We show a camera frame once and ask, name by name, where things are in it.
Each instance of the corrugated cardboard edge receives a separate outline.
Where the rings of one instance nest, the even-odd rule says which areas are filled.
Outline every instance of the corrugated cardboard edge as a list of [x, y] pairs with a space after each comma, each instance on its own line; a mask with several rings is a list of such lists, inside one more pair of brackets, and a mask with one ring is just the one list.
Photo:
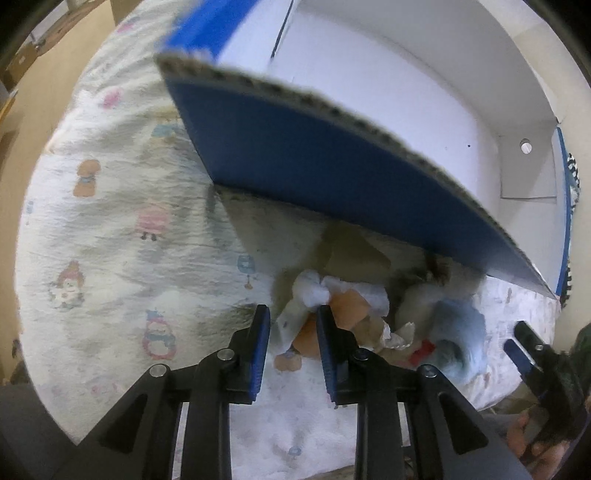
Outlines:
[[535, 272], [543, 291], [531, 288], [553, 299], [556, 298], [536, 266], [527, 254], [517, 245], [513, 237], [498, 223], [486, 209], [462, 185], [451, 178], [444, 170], [430, 160], [408, 149], [404, 143], [392, 133], [373, 124], [371, 121], [357, 116], [323, 98], [316, 92], [299, 92], [291, 86], [253, 77], [239, 70], [218, 68], [201, 61], [185, 51], [164, 51], [155, 56], [156, 64], [163, 77], [178, 77], [190, 82], [216, 83], [228, 88], [238, 88], [250, 95], [263, 97], [275, 103], [281, 103], [298, 109], [307, 114], [328, 120], [341, 128], [362, 136], [374, 145], [389, 151], [396, 157], [406, 161], [425, 175], [435, 179], [451, 194], [475, 211], [485, 222], [494, 227], [505, 242], [525, 259], [528, 266]]

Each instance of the red object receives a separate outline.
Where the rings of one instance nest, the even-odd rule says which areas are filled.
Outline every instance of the red object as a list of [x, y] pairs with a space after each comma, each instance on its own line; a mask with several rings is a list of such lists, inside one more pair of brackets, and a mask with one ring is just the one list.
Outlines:
[[423, 340], [421, 342], [421, 348], [415, 350], [413, 354], [408, 358], [408, 361], [413, 367], [417, 367], [419, 363], [428, 355], [431, 355], [437, 347], [434, 343], [429, 340]]

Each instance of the wooden floor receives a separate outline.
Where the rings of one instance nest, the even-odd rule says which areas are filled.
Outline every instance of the wooden floor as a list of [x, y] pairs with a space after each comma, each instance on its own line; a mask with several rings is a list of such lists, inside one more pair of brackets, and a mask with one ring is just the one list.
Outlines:
[[19, 82], [15, 102], [0, 125], [0, 367], [5, 377], [14, 367], [11, 346], [19, 331], [12, 278], [29, 178], [78, 77], [114, 28], [111, 3], [103, 2], [35, 61]]
[[61, 17], [39, 40], [41, 44], [37, 55], [41, 56], [50, 51], [80, 20], [86, 17], [105, 0], [89, 0], [67, 15]]
[[4, 102], [4, 105], [2, 105], [2, 108], [0, 108], [0, 126], [2, 125], [2, 122], [4, 121], [4, 119], [10, 113], [10, 110], [12, 109], [12, 106], [14, 105], [14, 101], [17, 99], [17, 93], [18, 93], [18, 90], [16, 90], [16, 89], [13, 90], [12, 92], [10, 92], [8, 99], [6, 100], [6, 102]]

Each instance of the bedsheet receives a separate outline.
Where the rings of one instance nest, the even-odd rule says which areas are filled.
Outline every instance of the bedsheet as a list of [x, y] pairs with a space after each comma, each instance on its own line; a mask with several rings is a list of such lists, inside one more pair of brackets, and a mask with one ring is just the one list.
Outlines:
[[[256, 304], [276, 318], [296, 275], [322, 267], [333, 220], [214, 186], [189, 141], [152, 60], [187, 5], [144, 0], [110, 35], [25, 198], [15, 273], [21, 343], [41, 400], [76, 442], [150, 365], [199, 362], [249, 323]], [[420, 249], [360, 231], [393, 270], [422, 264]], [[519, 384], [501, 349], [515, 322], [551, 342], [559, 306], [455, 272], [486, 317], [489, 365], [463, 390], [485, 408]], [[278, 372], [268, 361], [257, 402], [230, 414], [235, 479], [300, 479], [353, 462], [356, 411], [334, 409], [320, 362]]]

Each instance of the cardboard box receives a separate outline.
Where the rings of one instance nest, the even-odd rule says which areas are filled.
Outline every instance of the cardboard box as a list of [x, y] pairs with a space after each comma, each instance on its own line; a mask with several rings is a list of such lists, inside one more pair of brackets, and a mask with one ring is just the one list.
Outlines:
[[206, 0], [157, 63], [214, 183], [561, 292], [566, 150], [478, 2]]
[[33, 43], [27, 43], [14, 56], [6, 71], [2, 74], [2, 82], [8, 90], [16, 87], [25, 72], [37, 58], [37, 49]]

